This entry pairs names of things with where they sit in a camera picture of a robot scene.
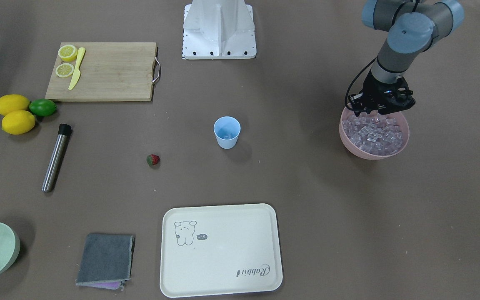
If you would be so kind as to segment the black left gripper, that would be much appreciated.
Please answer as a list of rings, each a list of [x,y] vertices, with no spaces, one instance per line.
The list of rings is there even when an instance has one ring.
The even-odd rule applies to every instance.
[[[360,93],[347,96],[347,109],[353,111],[355,116],[373,111],[391,114],[409,110],[414,105],[413,91],[409,89],[404,77],[387,84],[373,76],[366,76]]]

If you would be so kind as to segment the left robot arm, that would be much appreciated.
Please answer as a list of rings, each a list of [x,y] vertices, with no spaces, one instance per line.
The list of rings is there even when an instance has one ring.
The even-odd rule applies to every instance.
[[[388,115],[415,105],[404,78],[415,58],[457,29],[465,18],[457,0],[425,4],[422,0],[368,0],[361,19],[369,28],[388,36],[367,66],[358,94],[346,93],[345,107],[360,116],[373,111]]]

